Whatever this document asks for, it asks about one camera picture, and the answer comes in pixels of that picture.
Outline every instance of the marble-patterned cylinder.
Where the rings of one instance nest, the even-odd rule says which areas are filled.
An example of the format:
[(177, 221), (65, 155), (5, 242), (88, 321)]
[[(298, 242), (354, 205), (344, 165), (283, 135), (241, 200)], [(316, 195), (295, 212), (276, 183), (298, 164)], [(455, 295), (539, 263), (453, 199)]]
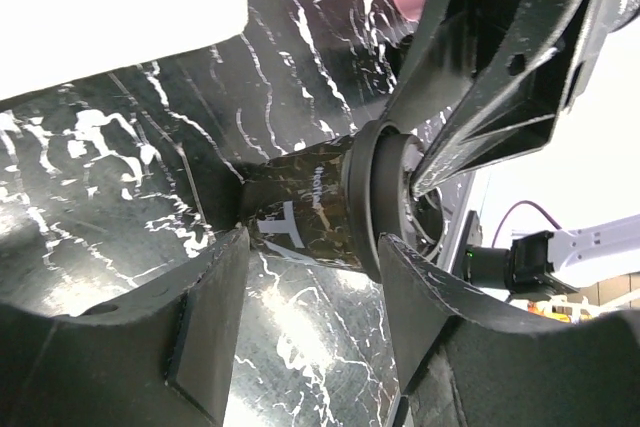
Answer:
[(254, 247), (307, 264), (364, 272), (346, 192), (354, 139), (316, 144), (252, 172), (241, 218)]

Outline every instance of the white vein pattern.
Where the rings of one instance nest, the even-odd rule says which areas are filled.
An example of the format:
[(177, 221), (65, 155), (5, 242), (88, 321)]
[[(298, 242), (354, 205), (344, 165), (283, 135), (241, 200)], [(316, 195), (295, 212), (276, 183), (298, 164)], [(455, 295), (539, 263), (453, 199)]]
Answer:
[[(211, 79), (214, 82), (216, 82), (222, 88), (223, 91), (225, 91), (224, 85), (222, 84), (222, 82), (220, 81), (218, 75), (216, 74), (216, 65), (224, 64), (224, 60), (222, 59), (222, 55), (220, 54), (219, 50), (217, 49), (217, 47), (215, 45), (212, 45), (209, 48), (209, 52), (211, 53), (211, 60), (212, 60), (210, 65), (209, 65), (209, 76), (211, 77)], [(267, 154), (267, 152), (265, 152), (265, 150), (262, 148), (262, 146), (260, 146), (260, 143), (259, 143), (258, 139), (253, 137), (253, 136), (251, 136), (251, 135), (249, 135), (249, 133), (245, 130), (244, 125), (242, 123), (242, 112), (243, 112), (243, 110), (244, 109), (242, 108), (242, 106), (237, 106), (236, 107), (235, 121), (236, 121), (236, 127), (238, 129), (238, 132), (240, 132), (240, 135), (242, 136), (242, 139), (244, 140), (245, 144), (247, 144), (249, 147), (251, 147), (252, 149), (257, 151), (258, 154), (260, 154), (260, 156), (263, 159), (269, 160), (269, 158), (270, 158), (269, 154)], [(265, 119), (268, 119), (268, 117), (270, 117), (270, 112), (269, 113), (265, 113)]]
[[(388, 10), (393, 12), (395, 15), (396, 9), (393, 8), (389, 0), (384, 0), (384, 2), (388, 7)], [(374, 68), (377, 74), (385, 77), (385, 81), (387, 83), (386, 91), (379, 89), (379, 92), (391, 93), (395, 88), (397, 80), (385, 57), (385, 42), (388, 42), (391, 45), (395, 45), (401, 39), (398, 39), (397, 37), (389, 38), (385, 36), (384, 32), (377, 27), (376, 17), (380, 17), (385, 23), (387, 29), (391, 32), (394, 32), (386, 14), (382, 11), (382, 9), (380, 9), (377, 4), (374, 3), (374, 0), (353, 0), (352, 8), (349, 14), (353, 31), (362, 45), (365, 45), (367, 47), (369, 52), (376, 53), (378, 62), (374, 63)], [(358, 20), (362, 24), (361, 28), (358, 27)], [(397, 17), (394, 19), (394, 21), (396, 24), (402, 25), (402, 22), (400, 22)], [(369, 91), (373, 93), (372, 89), (376, 83), (374, 81), (371, 81), (370, 79), (368, 80), (368, 82), (365, 82), (365, 85), (367, 86)]]
[[(331, 22), (327, 18), (327, 15), (325, 14), (325, 11), (323, 10), (323, 6), (320, 5), (321, 1), (322, 0), (313, 0), (313, 6), (315, 8), (315, 11), (318, 14), (318, 16), (320, 17), (320, 19), (322, 19), (324, 26), (329, 29), (329, 31), (331, 32), (331, 35), (333, 35), (333, 37), (335, 37), (336, 39), (340, 40), (341, 42), (344, 42), (349, 47), (349, 52), (351, 52), (351, 62), (350, 62), (351, 63), (351, 68), (352, 68), (354, 74), (357, 75), (359, 73), (360, 69), (359, 69), (359, 66), (358, 66), (358, 61), (357, 61), (358, 54), (356, 52), (356, 48), (355, 48), (354, 42), (350, 37), (341, 34), (340, 32), (338, 32), (334, 28), (334, 26), (331, 24)], [(353, 9), (350, 9), (350, 19), (353, 22), (352, 12), (353, 12)]]
[(278, 43), (275, 39), (275, 36), (273, 35), (273, 32), (271, 31), (269, 26), (267, 26), (267, 24), (262, 19), (262, 16), (255, 8), (249, 7), (249, 12), (251, 13), (252, 19), (255, 20), (255, 22), (260, 26), (260, 28), (267, 35), (267, 38), (269, 39), (269, 43), (274, 47), (274, 49), (278, 51), (278, 54), (282, 58), (282, 63), (288, 68), (291, 78), (293, 79), (295, 85), (300, 89), (302, 98), (305, 99), (305, 101), (308, 103), (311, 123), (314, 126), (316, 126), (318, 129), (324, 132), (324, 129), (322, 129), (322, 127), (318, 124), (318, 120), (316, 119), (315, 98), (313, 97), (313, 95), (309, 93), (309, 90), (307, 89), (307, 87), (300, 80), (298, 76), (298, 68), (296, 66), (296, 62), (293, 58), (293, 55), (291, 55), (287, 51), (284, 51), (278, 48)]
[(298, 27), (300, 37), (302, 38), (302, 40), (304, 40), (304, 42), (309, 47), (309, 50), (311, 52), (311, 55), (313, 56), (313, 61), (318, 69), (318, 72), (320, 73), (320, 75), (326, 82), (327, 86), (329, 87), (331, 95), (339, 101), (340, 107), (348, 119), (350, 133), (355, 133), (357, 131), (357, 127), (353, 121), (353, 114), (351, 113), (351, 108), (349, 107), (349, 104), (347, 103), (347, 100), (345, 99), (344, 95), (338, 89), (336, 82), (333, 80), (333, 77), (327, 70), (322, 60), (320, 52), (318, 52), (318, 49), (315, 46), (313, 35), (311, 33), (311, 30), (309, 28), (309, 23), (307, 21), (306, 11), (298, 0), (291, 0), (291, 1), (296, 6), (297, 15), (290, 12), (289, 17), (291, 17), (291, 20)]
[[(319, 293), (319, 295), (321, 297), (323, 297), (323, 299), (327, 303), (330, 304), (331, 301), (327, 297), (327, 294), (326, 294), (325, 290), (321, 287), (321, 284), (318, 281), (317, 277), (313, 273), (310, 273), (310, 275), (311, 275), (312, 279), (314, 280), (314, 282), (315, 282), (315, 284), (317, 286), (317, 292)], [(371, 291), (373, 291), (374, 295), (376, 295), (376, 297), (377, 297), (377, 299), (376, 299), (377, 300), (376, 301), (376, 313), (379, 315), (378, 328), (377, 329), (371, 329), (371, 331), (367, 335), (367, 339), (366, 340), (368, 340), (369, 336), (377, 334), (377, 335), (380, 335), (382, 337), (383, 342), (386, 342), (386, 338), (385, 338), (385, 334), (384, 334), (384, 327), (383, 327), (384, 306), (383, 306), (382, 300), (380, 298), (380, 291), (379, 291), (378, 287), (375, 286), (370, 281), (366, 280), (366, 284), (367, 284), (366, 288), (367, 289), (371, 289)], [(334, 352), (333, 356), (337, 361), (342, 362), (343, 364), (356, 365), (356, 366), (361, 367), (361, 368), (364, 369), (364, 371), (367, 374), (367, 380), (362, 385), (362, 388), (360, 389), (358, 394), (355, 396), (355, 402), (360, 403), (362, 405), (362, 407), (364, 408), (364, 410), (367, 411), (369, 414), (371, 414), (371, 412), (369, 412), (369, 409), (368, 409), (366, 403), (364, 403), (362, 401), (362, 399), (361, 399), (361, 396), (364, 394), (365, 390), (367, 390), (369, 392), (369, 394), (372, 396), (375, 405), (377, 406), (376, 413), (375, 413), (375, 418), (378, 421), (378, 425), (383, 425), (383, 419), (382, 419), (382, 414), (381, 414), (381, 406), (382, 406), (381, 397), (384, 395), (386, 397), (387, 401), (391, 401), (391, 396), (390, 396), (390, 394), (388, 392), (385, 391), (383, 383), (376, 376), (376, 374), (373, 371), (373, 368), (371, 367), (371, 364), (369, 363), (369, 361), (367, 360), (365, 355), (362, 353), (362, 351), (360, 349), (360, 344), (361, 344), (362, 340), (361, 339), (360, 340), (356, 339), (351, 334), (351, 329), (349, 329), (345, 319), (338, 313), (337, 310), (334, 309), (332, 311), (332, 314), (333, 314), (333, 317), (338, 321), (338, 324), (343, 329), (343, 332), (341, 332), (341, 335), (342, 336), (346, 336), (350, 340), (352, 345), (355, 347), (356, 353), (357, 353), (357, 356), (358, 356), (359, 360), (348, 360), (348, 359), (345, 359), (344, 357), (340, 356), (337, 351)], [(333, 324), (332, 321), (327, 322), (327, 327), (331, 331), (333, 331), (332, 324)], [(371, 391), (372, 388), (375, 391), (375, 396), (372, 394), (372, 391)]]
[[(40, 152), (40, 165), (45, 169), (49, 175), (57, 175), (60, 173), (59, 169), (53, 167), (48, 160), (47, 152), (49, 147), (48, 139), (53, 137), (51, 132), (45, 131), (41, 126), (42, 119), (37, 117), (34, 119), (22, 122), (17, 120), (12, 111), (6, 111), (0, 113), (0, 141), (4, 147), (4, 151), (7, 154), (10, 164), (6, 165), (4, 170), (13, 175), (13, 185), (9, 185), (8, 182), (0, 182), (0, 203), (2, 204), (18, 204), (27, 213), (29, 218), (35, 222), (38, 226), (40, 235), (44, 240), (44, 247), (46, 253), (42, 256), (43, 265), (49, 270), (57, 273), (60, 279), (65, 285), (65, 292), (69, 293), (70, 290), (77, 289), (78, 286), (83, 286), (84, 292), (88, 289), (94, 294), (92, 298), (84, 296), (76, 303), (75, 308), (69, 312), (67, 309), (61, 310), (60, 302), (57, 302), (56, 292), (50, 292), (45, 295), (43, 303), (47, 305), (52, 313), (72, 313), (80, 314), (88, 307), (99, 302), (100, 299), (107, 299), (122, 293), (123, 288), (119, 288), (117, 285), (103, 286), (99, 279), (77, 279), (69, 275), (64, 266), (57, 265), (53, 260), (53, 256), (56, 249), (59, 249), (62, 244), (73, 244), (83, 248), (92, 258), (98, 260), (104, 265), (104, 268), (109, 271), (115, 278), (125, 281), (130, 287), (135, 287), (137, 284), (132, 277), (122, 274), (116, 267), (113, 266), (113, 261), (107, 256), (103, 255), (99, 249), (99, 243), (90, 243), (83, 237), (74, 235), (65, 230), (61, 226), (61, 222), (48, 222), (45, 219), (46, 211), (43, 208), (34, 205), (30, 196), (26, 192), (22, 172), (20, 170), (20, 158), (16, 145), (12, 139), (12, 136), (21, 138), (23, 136), (20, 125), (24, 126), (24, 130), (31, 132), (38, 140), (41, 152)], [(63, 184), (68, 185), (68, 181), (62, 181)], [(59, 200), (64, 202), (64, 198), (53, 196), (52, 200)], [(98, 228), (92, 225), (85, 225), (85, 227)]]
[[(196, 131), (199, 133), (203, 133), (204, 129), (202, 129), (197, 123), (191, 121), (187, 116), (183, 116), (180, 114), (176, 114), (169, 108), (169, 100), (162, 89), (162, 85), (157, 80), (155, 76), (157, 76), (160, 72), (160, 68), (157, 63), (152, 64), (154, 69), (150, 73), (147, 73), (147, 80), (154, 86), (158, 95), (160, 97), (160, 102), (165, 109), (168, 111), (173, 118), (177, 120), (183, 121), (190, 126), (196, 127)], [(154, 160), (162, 171), (165, 174), (166, 180), (169, 183), (169, 192), (151, 192), (145, 194), (139, 194), (138, 198), (141, 200), (153, 199), (153, 198), (162, 198), (171, 202), (174, 207), (174, 212), (172, 214), (157, 218), (150, 219), (145, 224), (145, 229), (148, 232), (160, 232), (160, 231), (169, 231), (172, 232), (178, 239), (182, 241), (182, 245), (184, 247), (185, 253), (188, 257), (193, 258), (196, 257), (202, 249), (204, 249), (210, 241), (215, 240), (215, 235), (211, 231), (211, 226), (206, 222), (206, 218), (204, 212), (202, 210), (202, 206), (200, 205), (199, 195), (197, 191), (197, 187), (195, 182), (193, 181), (193, 176), (191, 175), (191, 169), (189, 166), (189, 161), (187, 159), (187, 155), (182, 148), (181, 145), (174, 142), (169, 134), (165, 132), (152, 118), (151, 115), (145, 110), (140, 109), (140, 105), (138, 101), (131, 95), (131, 93), (126, 89), (126, 87), (122, 84), (122, 82), (118, 79), (118, 77), (111, 73), (109, 74), (111, 80), (116, 84), (116, 86), (122, 91), (123, 94), (128, 98), (129, 102), (132, 106), (138, 108), (142, 114), (142, 116), (149, 122), (149, 124), (161, 135), (161, 137), (175, 150), (175, 152), (180, 156), (184, 169), (187, 172), (187, 176), (189, 178), (189, 184), (192, 189), (192, 193), (194, 196), (194, 200), (197, 205), (197, 212), (194, 212), (193, 208), (188, 205), (176, 192), (176, 180), (170, 172), (170, 169), (165, 165), (162, 160), (162, 156), (160, 155), (160, 151), (149, 144), (146, 135), (144, 134), (144, 130), (137, 122), (137, 119), (134, 117), (132, 123), (138, 127), (138, 133), (132, 129), (133, 138), (140, 145), (141, 149), (141, 158), (147, 168), (148, 174), (148, 166), (151, 164), (152, 160)], [(204, 132), (203, 136), (210, 141), (210, 144), (215, 145), (215, 149), (217, 150), (217, 144), (211, 139), (209, 134)], [(230, 170), (236, 173), (239, 178), (242, 179), (242, 176), (233, 168), (231, 163), (224, 159), (222, 156), (220, 158), (223, 160), (225, 165), (227, 165)], [(130, 194), (123, 191), (123, 198), (129, 197)], [(193, 218), (193, 222), (188, 224), (185, 222), (185, 214), (189, 214)], [(194, 229), (194, 227), (201, 227), (204, 231), (204, 234), (201, 235), (200, 239), (198, 239), (198, 233)]]
[(331, 395), (326, 386), (327, 369), (333, 359), (323, 339), (315, 332), (313, 324), (296, 309), (296, 303), (307, 292), (313, 294), (317, 300), (317, 289), (307, 287), (285, 300), (278, 289), (281, 275), (271, 271), (266, 258), (262, 255), (260, 257), (265, 273), (274, 279), (273, 285), (263, 291), (261, 300), (273, 312), (276, 324), (282, 329), (276, 352), (288, 370), (297, 370), (306, 379), (305, 385), (309, 394), (316, 399), (318, 425), (342, 425), (331, 410)]
[(260, 65), (260, 59), (258, 58), (258, 55), (256, 54), (256, 51), (251, 45), (251, 43), (247, 40), (244, 34), (240, 34), (240, 38), (242, 39), (242, 42), (244, 43), (244, 45), (246, 45), (247, 49), (249, 49), (249, 53), (251, 54), (251, 59), (253, 60), (253, 65), (256, 68), (256, 72), (258, 73), (260, 80), (264, 85), (267, 86), (267, 103), (264, 106), (264, 121), (267, 126), (267, 130), (269, 131), (269, 138), (271, 139), (271, 144), (277, 150), (279, 150), (281, 154), (284, 155), (287, 153), (287, 151), (276, 143), (276, 133), (274, 132), (273, 126), (271, 125), (271, 108), (273, 107), (273, 86), (271, 85), (271, 82), (267, 80), (267, 77), (264, 75), (264, 72), (262, 71), (262, 66)]

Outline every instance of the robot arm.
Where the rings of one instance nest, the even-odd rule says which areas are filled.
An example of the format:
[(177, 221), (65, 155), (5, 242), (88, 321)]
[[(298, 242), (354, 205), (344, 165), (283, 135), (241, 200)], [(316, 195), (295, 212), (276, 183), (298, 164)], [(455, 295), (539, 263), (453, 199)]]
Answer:
[(467, 246), (461, 275), (477, 287), (545, 300), (640, 270), (640, 215), (586, 229), (543, 231), (511, 249)]
[(640, 215), (588, 229), (558, 230), (549, 239), (553, 276), (575, 288), (640, 270)]

